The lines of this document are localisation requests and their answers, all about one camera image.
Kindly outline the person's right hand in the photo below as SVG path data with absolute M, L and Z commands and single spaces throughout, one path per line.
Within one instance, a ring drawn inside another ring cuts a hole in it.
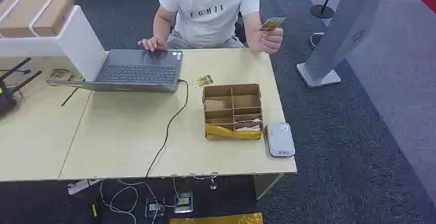
M 148 51 L 166 51 L 168 45 L 165 40 L 155 36 L 150 39 L 142 39 L 137 42 L 137 45 Z

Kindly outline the person's left hand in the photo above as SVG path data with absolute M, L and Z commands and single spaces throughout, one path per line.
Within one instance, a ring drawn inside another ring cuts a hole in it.
M 266 52 L 269 54 L 279 51 L 282 41 L 284 31 L 282 28 L 275 28 L 269 31 L 260 31 L 259 39 L 259 51 Z

